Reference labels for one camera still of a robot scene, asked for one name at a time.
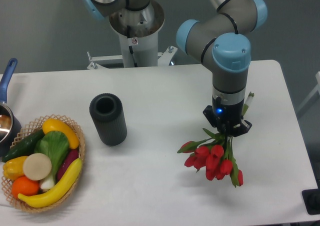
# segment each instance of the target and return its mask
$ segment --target red tulip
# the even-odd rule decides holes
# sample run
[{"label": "red tulip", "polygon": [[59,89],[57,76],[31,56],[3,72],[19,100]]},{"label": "red tulip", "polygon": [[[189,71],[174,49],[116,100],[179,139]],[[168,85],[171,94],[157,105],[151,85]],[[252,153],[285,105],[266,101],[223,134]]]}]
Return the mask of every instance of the red tulip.
[{"label": "red tulip", "polygon": [[195,156],[196,160],[194,161],[194,164],[193,166],[199,170],[201,169],[202,167],[206,166],[206,160],[207,158],[206,157],[197,157]]},{"label": "red tulip", "polygon": [[197,157],[196,156],[190,156],[186,159],[184,166],[186,167],[191,167],[194,165],[195,161],[196,161]]},{"label": "red tulip", "polygon": [[219,165],[220,158],[214,157],[213,155],[209,154],[206,157],[205,166],[207,170],[216,170],[217,166]]},{"label": "red tulip", "polygon": [[206,170],[205,171],[205,176],[206,176],[206,179],[207,180],[210,180],[210,181],[212,181],[214,178],[215,178],[215,176],[216,176],[216,174],[215,174],[215,171],[214,170]]},{"label": "red tulip", "polygon": [[[194,142],[194,141],[186,142],[184,145],[181,146],[180,149],[183,149],[184,147],[186,147],[187,145],[189,145],[189,144],[192,143],[192,142]],[[184,151],[183,153],[184,153],[184,154],[187,154],[187,153],[193,153],[193,152],[194,152],[194,150],[188,150],[188,151]]]},{"label": "red tulip", "polygon": [[211,154],[220,159],[225,154],[224,147],[222,147],[219,144],[216,144],[211,148]]},{"label": "red tulip", "polygon": [[231,160],[225,159],[222,161],[220,165],[220,172],[229,175],[233,169],[234,165],[232,164]]},{"label": "red tulip", "polygon": [[221,164],[215,169],[215,177],[217,180],[222,180],[226,175],[221,172]]},{"label": "red tulip", "polygon": [[244,184],[244,175],[242,174],[242,171],[240,169],[238,173],[238,180],[239,180],[239,186]]},{"label": "red tulip", "polygon": [[194,152],[197,157],[207,157],[210,154],[207,146],[200,146]]}]

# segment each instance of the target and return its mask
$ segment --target toy banana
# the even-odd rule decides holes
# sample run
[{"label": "toy banana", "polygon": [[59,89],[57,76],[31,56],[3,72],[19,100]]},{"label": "toy banana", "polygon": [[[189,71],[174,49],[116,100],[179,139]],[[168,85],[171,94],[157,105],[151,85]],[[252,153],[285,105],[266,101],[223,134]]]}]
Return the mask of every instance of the toy banana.
[{"label": "toy banana", "polygon": [[77,158],[67,168],[60,181],[49,191],[34,196],[25,196],[22,193],[19,193],[18,198],[34,208],[50,206],[60,200],[68,192],[80,174],[81,168],[82,161],[80,158]]}]

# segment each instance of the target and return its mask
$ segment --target robotic arm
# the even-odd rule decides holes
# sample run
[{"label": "robotic arm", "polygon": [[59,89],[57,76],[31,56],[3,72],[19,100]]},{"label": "robotic arm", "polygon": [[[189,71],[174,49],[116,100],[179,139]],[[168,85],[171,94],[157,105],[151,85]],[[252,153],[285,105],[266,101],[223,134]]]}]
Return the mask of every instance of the robotic arm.
[{"label": "robotic arm", "polygon": [[203,111],[210,124],[227,136],[240,136],[252,124],[243,119],[251,44],[242,34],[261,26],[268,11],[263,0],[210,0],[217,16],[205,23],[187,20],[176,42],[187,55],[212,72],[212,105]]},{"label": "robotic arm", "polygon": [[97,20],[109,17],[118,34],[125,68],[156,66],[158,31],[165,16],[154,0],[82,0]]}]

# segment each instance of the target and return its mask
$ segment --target white table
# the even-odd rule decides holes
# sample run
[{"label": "white table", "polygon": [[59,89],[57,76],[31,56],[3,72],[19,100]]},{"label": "white table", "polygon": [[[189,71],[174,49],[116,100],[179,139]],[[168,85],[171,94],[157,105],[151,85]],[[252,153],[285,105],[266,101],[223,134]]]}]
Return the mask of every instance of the white table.
[{"label": "white table", "polygon": [[[15,74],[8,106],[22,125],[51,114],[84,131],[86,160],[74,194],[58,209],[27,214],[0,195],[3,225],[234,226],[319,220],[308,215],[302,190],[317,187],[280,65],[253,61],[246,94],[255,93],[250,132],[233,141],[244,185],[228,176],[208,181],[177,154],[212,129],[212,74],[201,65]],[[123,104],[127,138],[104,145],[89,114],[98,94]]]}]

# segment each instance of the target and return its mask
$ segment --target cucumber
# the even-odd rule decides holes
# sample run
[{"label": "cucumber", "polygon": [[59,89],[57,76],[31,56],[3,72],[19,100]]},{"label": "cucumber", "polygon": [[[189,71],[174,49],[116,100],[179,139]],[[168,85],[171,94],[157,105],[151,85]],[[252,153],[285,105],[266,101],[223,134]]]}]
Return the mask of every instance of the cucumber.
[{"label": "cucumber", "polygon": [[29,156],[34,153],[36,144],[45,136],[42,128],[38,131],[29,134],[27,137],[24,137],[20,142],[15,146],[10,148],[9,152],[2,157],[2,162],[7,162],[9,160],[21,157]]}]

